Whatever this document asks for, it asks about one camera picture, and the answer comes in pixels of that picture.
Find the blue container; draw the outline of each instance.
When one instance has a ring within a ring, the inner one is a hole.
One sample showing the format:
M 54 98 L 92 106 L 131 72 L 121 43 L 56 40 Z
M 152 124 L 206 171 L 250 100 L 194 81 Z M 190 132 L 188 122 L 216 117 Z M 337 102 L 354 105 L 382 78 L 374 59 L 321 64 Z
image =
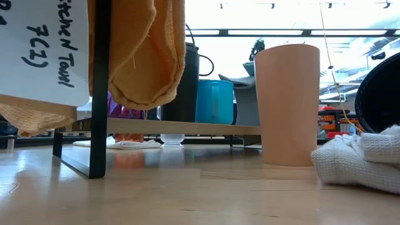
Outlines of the blue container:
M 196 122 L 232 124 L 233 83 L 215 80 L 199 81 Z

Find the black bin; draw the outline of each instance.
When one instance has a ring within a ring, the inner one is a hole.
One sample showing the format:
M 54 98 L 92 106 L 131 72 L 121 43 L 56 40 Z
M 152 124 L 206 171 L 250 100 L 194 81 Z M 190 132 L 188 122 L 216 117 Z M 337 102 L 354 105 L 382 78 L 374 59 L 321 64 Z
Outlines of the black bin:
M 362 81 L 355 100 L 360 125 L 380 133 L 400 124 L 400 53 L 376 66 Z
M 176 97 L 161 106 L 161 120 L 194 122 L 199 82 L 199 54 L 197 47 L 186 43 L 185 68 L 181 82 L 176 89 Z

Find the hanging towel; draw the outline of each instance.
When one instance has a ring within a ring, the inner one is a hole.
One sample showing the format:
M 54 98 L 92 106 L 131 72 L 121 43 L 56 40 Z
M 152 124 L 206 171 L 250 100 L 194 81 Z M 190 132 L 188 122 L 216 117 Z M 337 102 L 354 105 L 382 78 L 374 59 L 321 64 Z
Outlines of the hanging towel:
M 381 134 L 361 134 L 361 137 L 336 136 L 313 151 L 311 158 L 320 180 L 360 184 L 400 194 L 400 145 L 397 142 L 400 133 L 388 129 Z
M 89 89 L 93 85 L 95 0 L 88 0 Z M 184 68 L 184 0 L 112 1 L 109 90 L 130 109 L 172 101 Z M 76 120 L 76 107 L 0 96 L 0 114 L 33 136 Z
M 73 145 L 82 146 L 82 147 L 90 147 L 91 141 L 75 141 Z M 107 137 L 106 146 L 109 149 L 147 149 L 147 148 L 160 148 L 161 144 L 154 141 L 119 141 L 115 142 L 115 139 L 110 136 Z

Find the white towel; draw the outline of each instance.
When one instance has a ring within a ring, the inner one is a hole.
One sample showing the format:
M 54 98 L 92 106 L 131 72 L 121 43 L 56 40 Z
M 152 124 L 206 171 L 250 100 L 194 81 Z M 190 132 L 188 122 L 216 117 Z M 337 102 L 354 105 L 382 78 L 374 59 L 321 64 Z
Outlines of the white towel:
M 73 145 L 75 146 L 82 146 L 82 147 L 90 147 L 91 141 L 75 141 Z M 119 141 L 115 142 L 115 139 L 110 136 L 106 139 L 106 146 L 110 149 L 145 149 L 145 148 L 160 148 L 161 144 L 154 141 L 143 141 L 143 142 L 136 142 L 136 141 Z
M 324 183 L 360 184 L 400 194 L 400 160 L 393 157 L 400 154 L 400 145 L 395 139 L 400 132 L 336 136 L 313 151 L 311 159 Z
M 361 134 L 364 159 L 376 163 L 400 164 L 400 127 L 392 126 L 381 134 Z

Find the black metal rack leg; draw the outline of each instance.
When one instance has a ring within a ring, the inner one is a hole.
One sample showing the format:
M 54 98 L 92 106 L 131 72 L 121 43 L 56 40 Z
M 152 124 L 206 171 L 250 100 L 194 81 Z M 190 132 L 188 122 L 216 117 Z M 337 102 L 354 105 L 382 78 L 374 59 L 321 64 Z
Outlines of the black metal rack leg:
M 54 132 L 54 142 L 52 144 L 52 155 L 61 157 L 61 153 L 63 151 L 63 134 Z
M 96 2 L 94 74 L 89 167 L 62 155 L 63 134 L 54 134 L 53 155 L 89 179 L 106 173 L 107 91 L 111 23 L 111 0 Z
M 229 135 L 229 147 L 233 146 L 233 135 Z

